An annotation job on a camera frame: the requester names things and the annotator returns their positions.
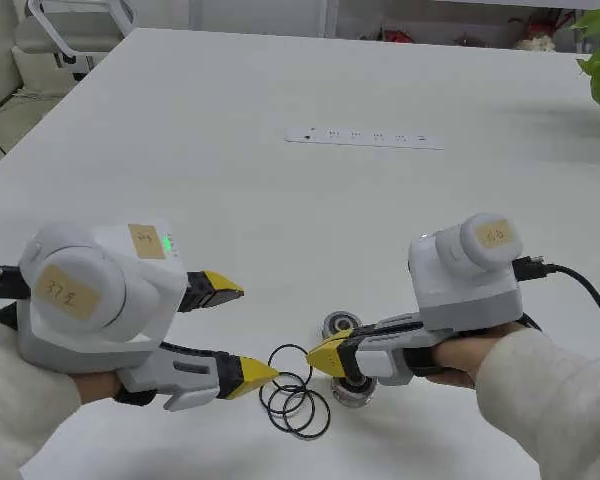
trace white tabletop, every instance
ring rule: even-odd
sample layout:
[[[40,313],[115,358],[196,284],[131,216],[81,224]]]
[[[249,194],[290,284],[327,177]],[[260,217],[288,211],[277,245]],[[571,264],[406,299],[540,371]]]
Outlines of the white tabletop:
[[[444,151],[286,143],[289,127],[437,135]],[[324,316],[412,311],[410,239],[479,211],[526,252],[600,288],[600,107],[574,58],[462,47],[141,30],[0,162],[0,262],[45,222],[171,220],[189,269],[246,296],[181,315],[168,339],[267,358],[315,345]],[[560,344],[600,355],[574,282],[523,286]],[[327,390],[325,380],[316,388]],[[515,479],[535,463],[469,391],[380,388],[301,442],[255,395],[169,414],[100,402],[24,469],[71,479]]]

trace black rubber o-ring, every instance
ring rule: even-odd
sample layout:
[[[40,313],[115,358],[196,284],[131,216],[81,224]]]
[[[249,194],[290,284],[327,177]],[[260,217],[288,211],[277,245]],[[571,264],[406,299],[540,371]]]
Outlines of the black rubber o-ring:
[[[269,416],[269,420],[271,421],[273,426],[276,427],[278,430],[285,432],[285,433],[293,433],[294,435],[298,435],[298,432],[301,432],[302,430],[307,428],[309,425],[311,425],[311,422],[313,422],[313,418],[315,417],[315,414],[316,414],[316,402],[313,400],[311,395],[307,395],[309,397],[309,400],[311,401],[311,415],[309,416],[309,420],[307,420],[307,422],[304,425],[301,425],[298,428],[293,428],[289,424],[289,420],[287,419],[287,413],[282,413],[282,418],[284,419],[284,423],[287,425],[287,428],[285,428],[282,425],[280,425],[278,422],[275,421],[274,416],[273,416],[273,411],[271,409],[271,402],[272,402],[273,398],[276,395],[278,395],[281,391],[282,391],[282,389],[280,387],[278,387],[269,397],[269,402],[267,403],[267,415]],[[284,405],[286,406],[287,403],[289,402],[289,399],[293,398],[298,393],[302,393],[302,392],[298,391],[298,392],[293,393],[292,395],[289,395],[287,397],[287,399],[285,400]]]
[[[296,350],[300,350],[302,353],[304,353],[305,355],[308,355],[309,352],[307,352],[304,348],[302,348],[300,345],[296,345],[294,343],[285,343],[284,345],[280,345],[278,348],[276,348],[273,352],[271,352],[271,355],[269,355],[269,360],[267,361],[267,365],[271,366],[271,363],[273,362],[273,357],[275,357],[276,353],[278,353],[280,350],[282,350],[283,348],[295,348]],[[302,382],[302,386],[306,387],[309,383],[309,381],[311,380],[311,377],[313,376],[313,367],[310,365],[309,366],[309,376],[307,377],[306,380],[304,380]],[[284,390],[286,392],[293,392],[293,390],[289,390],[289,388],[293,388],[290,385],[280,385],[278,384],[278,382],[276,382],[275,380],[271,380],[271,383],[273,383],[276,387],[280,388],[281,390]]]
[[[291,433],[291,434],[293,434],[297,437],[300,437],[304,440],[313,440],[313,439],[316,439],[316,438],[324,435],[324,433],[329,429],[329,425],[331,424],[331,409],[329,408],[329,404],[327,403],[325,398],[322,395],[320,395],[318,392],[316,392],[315,390],[307,389],[305,392],[309,394],[309,400],[311,400],[311,420],[313,420],[313,417],[315,415],[315,406],[316,406],[315,401],[313,400],[313,395],[318,397],[320,399],[320,401],[323,403],[323,405],[325,406],[325,408],[327,409],[327,422],[324,424],[324,427],[322,427],[322,430],[320,430],[319,432],[316,432],[316,433],[309,433],[309,434],[301,433],[302,430],[307,428],[308,424],[303,426],[302,428],[293,428],[289,424],[289,419],[287,418],[287,415],[285,413],[282,414],[282,419],[284,420],[284,423],[287,426],[286,431],[288,433]],[[284,404],[282,405],[283,411],[285,410],[287,403],[289,403],[289,401],[293,397],[295,397],[298,393],[300,393],[300,392],[293,393],[287,397],[287,399],[284,401]]]
[[[304,387],[302,377],[293,372],[280,372],[280,375],[292,377],[292,378],[295,378],[296,380],[300,381],[300,385],[298,385],[297,387],[294,387],[293,385],[282,385],[282,387],[278,386],[278,390],[276,390],[276,392],[278,392],[278,393],[289,392],[294,395],[296,393],[299,393],[300,391],[304,392],[304,395],[302,396],[302,399],[298,402],[298,404],[296,406],[290,408],[289,410],[286,410],[286,413],[295,412],[298,408],[300,408],[302,406],[302,404],[304,404],[304,401],[307,398],[306,388]],[[290,391],[290,390],[286,390],[284,387],[294,387],[296,390]],[[285,413],[285,411],[283,411],[283,410],[276,410],[274,408],[271,408],[269,406],[270,404],[268,405],[264,401],[263,393],[264,393],[264,386],[260,387],[260,390],[258,391],[258,397],[260,398],[260,404],[262,405],[263,408],[265,408],[266,410],[269,410],[271,413],[275,413],[276,415],[282,415]]]

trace black strap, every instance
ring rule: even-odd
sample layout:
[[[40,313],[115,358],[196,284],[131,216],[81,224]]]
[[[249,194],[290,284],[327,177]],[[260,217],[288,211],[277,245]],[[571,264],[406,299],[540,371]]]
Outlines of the black strap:
[[[15,302],[0,309],[0,323],[18,331],[18,310]]]
[[[153,402],[158,394],[157,390],[146,390],[144,392],[130,392],[125,388],[124,385],[120,386],[120,390],[116,393],[113,399],[118,403],[125,403],[127,405],[136,405],[138,407],[144,407]]]

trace power strip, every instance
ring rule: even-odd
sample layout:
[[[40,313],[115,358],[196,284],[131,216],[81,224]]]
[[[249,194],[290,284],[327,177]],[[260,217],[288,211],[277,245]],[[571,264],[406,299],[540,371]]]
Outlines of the power strip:
[[[428,135],[408,135],[379,130],[365,132],[339,128],[291,128],[287,130],[285,140],[296,143],[444,150],[441,142]]]

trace white sleeve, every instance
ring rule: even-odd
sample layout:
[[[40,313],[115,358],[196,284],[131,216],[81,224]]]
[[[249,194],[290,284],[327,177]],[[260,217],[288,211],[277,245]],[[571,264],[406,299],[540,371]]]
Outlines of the white sleeve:
[[[516,332],[484,360],[476,391],[485,419],[520,443],[543,480],[600,480],[600,359]]]
[[[0,324],[0,480],[20,479],[20,467],[79,407],[73,380],[23,361],[16,333]]]

